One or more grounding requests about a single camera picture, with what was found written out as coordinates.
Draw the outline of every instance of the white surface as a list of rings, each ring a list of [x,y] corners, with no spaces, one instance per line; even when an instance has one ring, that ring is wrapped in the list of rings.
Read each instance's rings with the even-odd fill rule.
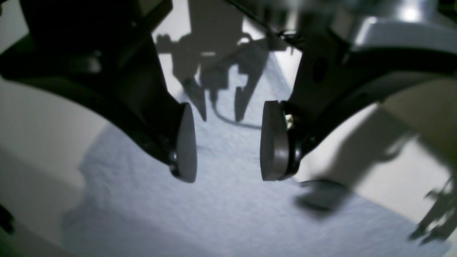
[[[186,3],[174,1],[174,10],[154,32],[154,38],[166,33],[176,41],[190,32]],[[262,37],[247,20],[244,31],[254,38]],[[26,33],[18,1],[5,2],[0,17],[0,51]],[[290,52],[291,49],[276,55],[293,84],[301,54],[297,50],[293,55]],[[160,60],[170,91],[181,92],[171,73],[170,55],[161,54]],[[298,176],[312,177],[329,167],[341,142],[375,108],[364,110],[333,132],[303,160]],[[61,245],[60,216],[77,205],[84,189],[78,165],[105,125],[103,118],[77,104],[0,80],[0,149],[5,156],[23,163],[0,162],[0,202],[34,233]],[[418,222],[433,204],[423,196],[440,188],[448,176],[447,169],[424,151],[417,138],[412,138],[394,160],[368,167],[355,190]]]

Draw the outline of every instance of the fabric surface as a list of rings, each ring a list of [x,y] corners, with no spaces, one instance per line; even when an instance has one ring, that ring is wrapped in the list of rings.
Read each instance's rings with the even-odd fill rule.
[[[248,80],[239,68],[249,74],[246,67],[265,54],[259,45],[205,71],[218,77],[228,70],[228,87],[218,91],[215,109],[206,92],[206,122],[192,106],[198,151],[193,184],[172,177],[119,129],[107,128],[80,167],[85,199],[64,216],[65,248],[79,256],[112,257],[443,256],[445,242],[409,241],[416,229],[412,221],[338,184],[262,181],[263,102],[290,94],[273,54],[240,123],[234,121],[234,95]],[[304,201],[310,193],[314,197]],[[328,208],[329,199],[343,193],[344,203]]]

